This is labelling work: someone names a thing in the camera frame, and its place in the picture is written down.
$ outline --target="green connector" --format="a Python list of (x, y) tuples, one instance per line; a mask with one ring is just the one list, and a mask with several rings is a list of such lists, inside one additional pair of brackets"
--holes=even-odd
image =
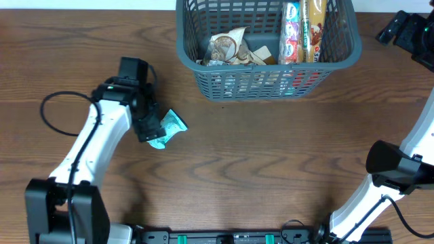
[(178, 236), (178, 244), (187, 244), (187, 236)]
[(274, 235), (272, 234), (265, 235), (265, 244), (274, 244)]

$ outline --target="wood grain surface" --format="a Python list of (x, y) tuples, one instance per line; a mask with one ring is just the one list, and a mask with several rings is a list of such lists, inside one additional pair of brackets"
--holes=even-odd
[[(189, 125), (165, 150), (128, 132), (109, 166), (102, 197), (112, 222), (172, 230), (279, 228), (314, 224), (339, 208), (366, 174), (381, 139), (400, 144), (434, 87), (434, 76), (398, 47), (374, 39), (391, 14), (358, 14), (360, 61), (331, 74), (300, 100), (207, 101), (176, 55), (175, 12), (0, 11), (0, 243), (27, 243), (24, 189), (47, 178), (74, 138), (46, 127), (41, 99), (56, 91), (89, 94), (117, 74), (121, 56), (151, 63), (164, 114)], [(79, 131), (88, 104), (71, 97), (47, 105), (53, 124)], [(434, 230), (434, 192), (398, 202), (416, 230)], [(395, 243), (413, 237), (388, 208), (373, 226)]]

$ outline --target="gray plastic basket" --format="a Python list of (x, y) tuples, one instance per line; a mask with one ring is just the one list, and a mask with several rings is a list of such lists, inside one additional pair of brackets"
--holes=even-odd
[(244, 39), (252, 51), (266, 45), (279, 55), (282, 3), (288, 0), (177, 0), (176, 49), (193, 70), (197, 85), (212, 101), (301, 98), (333, 70), (349, 67), (361, 55), (351, 0), (328, 0), (318, 63), (268, 66), (202, 66), (212, 35), (249, 26)]

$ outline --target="snack package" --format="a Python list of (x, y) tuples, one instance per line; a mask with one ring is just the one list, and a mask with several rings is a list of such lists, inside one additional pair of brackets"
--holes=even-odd
[(301, 0), (301, 30), (300, 30), (300, 51), (298, 55), (301, 57), (301, 62), (307, 62), (307, 57), (311, 51), (311, 29), (309, 24), (309, 1)]
[(282, 27), (279, 42), (279, 64), (299, 62), (300, 4), (297, 1), (283, 3)]
[(318, 62), (326, 18), (327, 0), (302, 0), (301, 46), (303, 62)]
[(318, 62), (326, 18), (327, 0), (310, 0), (309, 20), (311, 21), (311, 50), (307, 62)]

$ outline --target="teal wrapper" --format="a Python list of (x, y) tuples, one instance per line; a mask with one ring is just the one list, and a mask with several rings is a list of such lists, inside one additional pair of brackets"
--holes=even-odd
[(156, 149), (164, 149), (166, 143), (178, 132), (186, 131), (188, 127), (180, 117), (171, 109), (160, 122), (161, 127), (165, 130), (165, 136), (148, 141)]

